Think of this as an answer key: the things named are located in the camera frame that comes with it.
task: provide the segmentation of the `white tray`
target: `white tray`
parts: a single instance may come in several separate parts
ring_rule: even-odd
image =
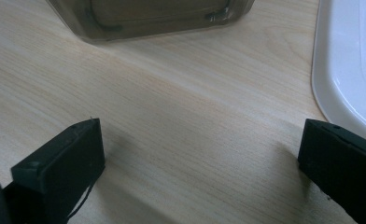
[[[321,0],[312,86],[334,124],[366,138],[366,0]]]

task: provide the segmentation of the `wooden table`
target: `wooden table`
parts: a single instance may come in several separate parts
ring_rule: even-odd
[[[298,170],[317,0],[231,26],[90,45],[45,0],[0,0],[0,183],[100,118],[106,170],[70,223],[354,223]]]

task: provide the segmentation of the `black plastic object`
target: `black plastic object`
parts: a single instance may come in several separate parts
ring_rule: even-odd
[[[70,126],[11,168],[13,182],[0,193],[0,224],[67,223],[104,169],[99,119]]]
[[[366,223],[366,140],[339,126],[308,119],[300,169],[358,223]]]

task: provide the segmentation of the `light wood grain surface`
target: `light wood grain surface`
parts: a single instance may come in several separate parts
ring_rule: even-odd
[[[90,45],[45,0],[0,0],[0,183],[100,118],[106,170],[69,223],[354,223],[303,175],[317,0],[234,25]]]

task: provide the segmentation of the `clear plastic box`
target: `clear plastic box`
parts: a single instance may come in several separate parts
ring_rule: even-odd
[[[205,28],[231,23],[254,0],[47,0],[85,41]]]

